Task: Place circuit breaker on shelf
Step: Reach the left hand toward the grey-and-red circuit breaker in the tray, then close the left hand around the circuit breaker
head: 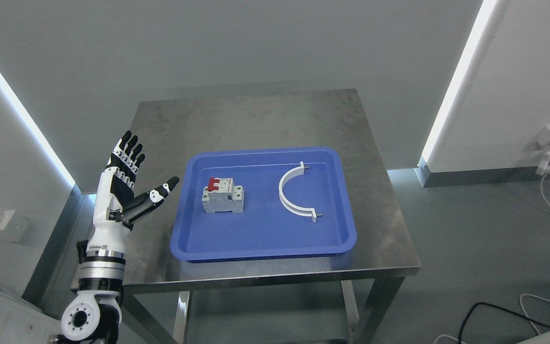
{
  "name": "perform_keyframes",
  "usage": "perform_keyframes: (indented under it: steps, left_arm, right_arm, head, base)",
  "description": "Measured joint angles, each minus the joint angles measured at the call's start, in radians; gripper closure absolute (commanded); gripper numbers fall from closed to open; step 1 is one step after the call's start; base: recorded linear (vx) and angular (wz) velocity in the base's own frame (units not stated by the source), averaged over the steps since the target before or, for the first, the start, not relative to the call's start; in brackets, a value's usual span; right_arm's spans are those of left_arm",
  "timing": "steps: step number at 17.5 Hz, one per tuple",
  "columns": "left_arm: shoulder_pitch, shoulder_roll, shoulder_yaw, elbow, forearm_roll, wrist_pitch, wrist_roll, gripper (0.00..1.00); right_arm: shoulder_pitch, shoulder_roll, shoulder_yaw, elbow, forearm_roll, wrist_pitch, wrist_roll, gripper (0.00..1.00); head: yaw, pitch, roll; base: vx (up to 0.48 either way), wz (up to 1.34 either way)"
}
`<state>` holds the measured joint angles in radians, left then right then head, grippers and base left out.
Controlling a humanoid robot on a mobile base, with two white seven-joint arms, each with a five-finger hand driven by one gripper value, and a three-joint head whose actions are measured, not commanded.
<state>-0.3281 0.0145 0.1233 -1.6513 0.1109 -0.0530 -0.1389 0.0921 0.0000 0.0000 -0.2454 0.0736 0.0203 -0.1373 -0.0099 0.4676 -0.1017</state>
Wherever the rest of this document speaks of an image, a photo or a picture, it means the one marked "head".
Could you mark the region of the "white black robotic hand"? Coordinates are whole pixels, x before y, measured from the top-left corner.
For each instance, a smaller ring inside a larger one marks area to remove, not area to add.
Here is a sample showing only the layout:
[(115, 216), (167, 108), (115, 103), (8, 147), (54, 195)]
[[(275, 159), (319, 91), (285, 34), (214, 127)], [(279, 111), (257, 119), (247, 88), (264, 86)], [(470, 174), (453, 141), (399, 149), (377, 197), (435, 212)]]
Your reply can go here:
[(159, 208), (180, 181), (173, 176), (148, 192), (135, 194), (136, 177), (146, 158), (139, 138), (126, 131), (114, 146), (100, 175), (88, 250), (125, 253), (125, 238), (135, 222)]

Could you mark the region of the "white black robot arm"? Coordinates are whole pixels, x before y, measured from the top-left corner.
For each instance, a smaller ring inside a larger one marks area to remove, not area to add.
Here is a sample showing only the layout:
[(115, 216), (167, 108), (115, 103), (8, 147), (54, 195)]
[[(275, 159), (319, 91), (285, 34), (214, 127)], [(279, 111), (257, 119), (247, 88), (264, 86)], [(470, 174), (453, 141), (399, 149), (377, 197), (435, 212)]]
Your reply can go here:
[(122, 322), (120, 303), (124, 294), (124, 253), (89, 248), (87, 240), (76, 243), (79, 279), (76, 297), (61, 317), (59, 344), (118, 342)]

